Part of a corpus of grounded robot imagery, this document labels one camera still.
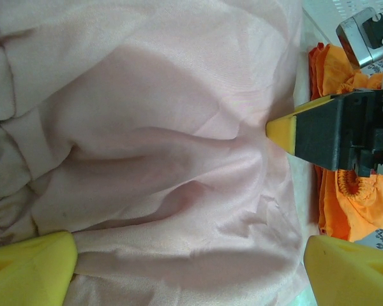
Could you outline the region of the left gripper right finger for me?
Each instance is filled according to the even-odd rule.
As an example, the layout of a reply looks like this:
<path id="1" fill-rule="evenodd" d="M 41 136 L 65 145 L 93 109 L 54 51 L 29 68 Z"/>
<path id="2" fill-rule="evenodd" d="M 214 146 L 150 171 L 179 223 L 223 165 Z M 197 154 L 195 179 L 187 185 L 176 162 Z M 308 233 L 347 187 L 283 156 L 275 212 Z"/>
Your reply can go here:
<path id="1" fill-rule="evenodd" d="M 383 251 L 312 236 L 304 266 L 318 306 L 383 306 Z"/>

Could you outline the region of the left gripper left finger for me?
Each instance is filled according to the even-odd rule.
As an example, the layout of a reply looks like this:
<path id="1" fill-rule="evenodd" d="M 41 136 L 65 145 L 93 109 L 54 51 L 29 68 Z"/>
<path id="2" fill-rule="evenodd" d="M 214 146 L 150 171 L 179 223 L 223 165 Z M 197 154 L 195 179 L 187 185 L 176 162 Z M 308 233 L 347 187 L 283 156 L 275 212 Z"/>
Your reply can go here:
<path id="1" fill-rule="evenodd" d="M 0 247 L 0 306 L 63 306 L 76 262 L 67 231 Z"/>

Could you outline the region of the red-orange shorts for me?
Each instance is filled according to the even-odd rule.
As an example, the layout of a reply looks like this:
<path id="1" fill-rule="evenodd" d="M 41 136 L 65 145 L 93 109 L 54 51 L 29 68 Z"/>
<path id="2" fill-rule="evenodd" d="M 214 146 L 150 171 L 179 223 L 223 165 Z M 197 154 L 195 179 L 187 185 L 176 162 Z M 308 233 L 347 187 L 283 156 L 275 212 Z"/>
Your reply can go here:
<path id="1" fill-rule="evenodd" d="M 308 53 L 309 79 L 310 79 L 310 99 L 314 100 L 320 97 L 317 87 L 317 71 L 316 60 L 317 56 L 323 51 L 324 44 L 319 42 L 316 47 Z"/>

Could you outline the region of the light orange shorts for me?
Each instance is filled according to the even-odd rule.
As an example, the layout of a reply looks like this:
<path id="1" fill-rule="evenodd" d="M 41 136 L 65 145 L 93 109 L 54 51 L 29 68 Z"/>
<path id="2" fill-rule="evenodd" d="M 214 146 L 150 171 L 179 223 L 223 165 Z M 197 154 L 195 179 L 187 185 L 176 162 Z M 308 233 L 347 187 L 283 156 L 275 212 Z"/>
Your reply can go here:
<path id="1" fill-rule="evenodd" d="M 317 56 L 320 97 L 355 89 L 380 89 L 382 73 L 371 76 L 354 69 L 345 51 L 324 45 Z M 383 175 L 358 177 L 352 170 L 315 167 L 319 196 L 319 229 L 329 237 L 355 242 L 383 230 Z"/>

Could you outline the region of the pink shorts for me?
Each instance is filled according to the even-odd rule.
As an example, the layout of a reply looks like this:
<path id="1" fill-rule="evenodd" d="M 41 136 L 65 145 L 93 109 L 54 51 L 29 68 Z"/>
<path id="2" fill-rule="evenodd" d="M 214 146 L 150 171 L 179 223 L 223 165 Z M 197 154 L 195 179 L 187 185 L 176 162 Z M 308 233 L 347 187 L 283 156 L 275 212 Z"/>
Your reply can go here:
<path id="1" fill-rule="evenodd" d="M 0 0 L 0 246 L 72 233 L 65 306 L 287 306 L 301 0 Z"/>

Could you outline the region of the white plastic basket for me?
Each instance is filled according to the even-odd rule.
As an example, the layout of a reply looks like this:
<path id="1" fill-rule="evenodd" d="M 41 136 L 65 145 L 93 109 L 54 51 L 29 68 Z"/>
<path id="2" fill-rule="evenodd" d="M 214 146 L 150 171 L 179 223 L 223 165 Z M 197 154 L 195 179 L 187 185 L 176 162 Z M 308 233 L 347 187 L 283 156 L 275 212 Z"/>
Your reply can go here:
<path id="1" fill-rule="evenodd" d="M 353 15 L 367 7 L 376 12 L 383 13 L 383 0 L 327 0 L 332 3 L 335 10 L 341 15 Z"/>

